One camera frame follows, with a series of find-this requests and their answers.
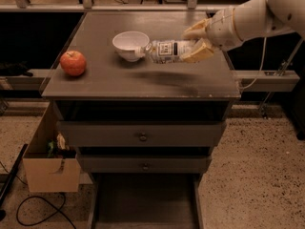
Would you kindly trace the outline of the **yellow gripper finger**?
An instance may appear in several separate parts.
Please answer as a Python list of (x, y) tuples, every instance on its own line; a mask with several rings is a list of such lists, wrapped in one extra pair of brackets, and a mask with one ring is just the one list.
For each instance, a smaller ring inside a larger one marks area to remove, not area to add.
[(214, 55), (214, 46), (208, 40), (201, 38), (197, 41), (192, 41), (191, 48), (180, 55), (183, 62), (196, 63)]
[(194, 25), (190, 26), (186, 30), (183, 31), (181, 37), (183, 39), (201, 39), (207, 38), (206, 29), (211, 22), (210, 18), (204, 18), (199, 22), (195, 23)]

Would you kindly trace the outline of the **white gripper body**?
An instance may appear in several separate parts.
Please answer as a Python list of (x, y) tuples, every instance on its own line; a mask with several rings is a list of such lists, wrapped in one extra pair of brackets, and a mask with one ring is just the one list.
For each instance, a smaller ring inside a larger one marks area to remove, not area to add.
[(220, 50), (227, 52), (242, 45), (234, 24), (234, 7), (219, 10), (209, 19), (206, 36)]

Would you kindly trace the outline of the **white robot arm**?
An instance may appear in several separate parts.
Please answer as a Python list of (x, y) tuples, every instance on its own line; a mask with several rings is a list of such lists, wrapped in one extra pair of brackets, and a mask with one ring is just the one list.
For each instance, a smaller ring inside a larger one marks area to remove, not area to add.
[(196, 43), (181, 59), (194, 63), (213, 56), (215, 49), (227, 52), (251, 39), (290, 32), (305, 38), (305, 0), (249, 0), (186, 29), (182, 38)]

